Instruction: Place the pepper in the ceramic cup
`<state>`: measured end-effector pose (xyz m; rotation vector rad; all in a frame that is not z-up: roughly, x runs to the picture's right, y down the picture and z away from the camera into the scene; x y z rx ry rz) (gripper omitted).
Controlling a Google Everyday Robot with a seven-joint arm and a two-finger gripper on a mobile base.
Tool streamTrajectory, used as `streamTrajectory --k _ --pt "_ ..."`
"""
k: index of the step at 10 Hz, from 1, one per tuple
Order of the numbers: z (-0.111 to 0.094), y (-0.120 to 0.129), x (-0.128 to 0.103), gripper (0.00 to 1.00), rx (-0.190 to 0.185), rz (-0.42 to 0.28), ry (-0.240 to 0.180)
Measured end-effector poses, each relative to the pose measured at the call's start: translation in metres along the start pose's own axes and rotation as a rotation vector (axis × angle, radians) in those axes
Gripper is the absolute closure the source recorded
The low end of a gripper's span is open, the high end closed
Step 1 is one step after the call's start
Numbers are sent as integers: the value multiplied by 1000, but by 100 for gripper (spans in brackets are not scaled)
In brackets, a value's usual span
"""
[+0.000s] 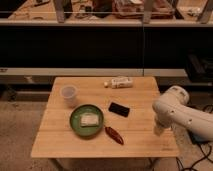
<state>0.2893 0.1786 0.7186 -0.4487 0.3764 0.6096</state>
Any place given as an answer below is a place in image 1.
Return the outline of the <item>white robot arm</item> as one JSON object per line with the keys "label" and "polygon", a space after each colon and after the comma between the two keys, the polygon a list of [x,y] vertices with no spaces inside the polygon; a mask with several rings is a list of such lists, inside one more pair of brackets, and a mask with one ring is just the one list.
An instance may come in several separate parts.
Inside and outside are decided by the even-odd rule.
{"label": "white robot arm", "polygon": [[171,86],[152,104],[156,123],[163,128],[176,123],[213,141],[213,114],[187,107],[188,101],[189,94],[184,88]]}

